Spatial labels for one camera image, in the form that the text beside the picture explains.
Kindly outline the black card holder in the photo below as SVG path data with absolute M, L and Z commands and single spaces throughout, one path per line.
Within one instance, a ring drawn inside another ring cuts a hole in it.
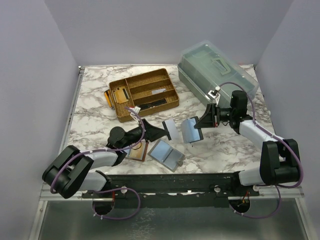
M 185 144 L 191 144 L 194 142 L 202 141 L 204 139 L 202 130 L 200 128 L 195 128 L 198 123 L 199 118 L 197 116 L 185 119 L 181 123 L 181 133 L 183 142 Z

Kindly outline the silver card with stripe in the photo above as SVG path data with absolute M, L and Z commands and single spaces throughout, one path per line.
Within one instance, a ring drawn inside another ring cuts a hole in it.
M 166 88 L 154 89 L 154 90 L 151 91 L 151 94 L 155 95 L 155 94 L 163 93 L 166 90 L 167 90 Z

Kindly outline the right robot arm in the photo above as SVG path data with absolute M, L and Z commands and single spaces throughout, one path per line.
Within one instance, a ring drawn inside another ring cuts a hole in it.
M 230 107 L 221 108 L 208 104 L 201 118 L 195 119 L 192 129 L 216 128 L 220 123 L 229 123 L 237 134 L 250 140 L 261 150 L 258 168 L 236 172 L 230 183 L 230 191 L 241 196 L 253 185 L 280 185 L 298 182 L 301 179 L 298 143 L 273 135 L 247 114 L 248 97 L 242 90 L 234 90 Z

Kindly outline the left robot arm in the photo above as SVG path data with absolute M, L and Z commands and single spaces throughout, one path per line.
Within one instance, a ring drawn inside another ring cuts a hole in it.
M 42 180 L 50 185 L 51 193 L 60 194 L 65 199 L 83 190 L 92 190 L 101 198 L 107 197 L 111 191 L 107 177 L 99 172 L 88 177 L 89 171 L 117 166 L 139 143 L 154 142 L 164 136 L 170 136 L 166 127 L 156 127 L 144 118 L 138 127 L 129 131 L 120 126 L 113 127 L 105 148 L 81 152 L 74 145 L 68 145 L 44 171 Z

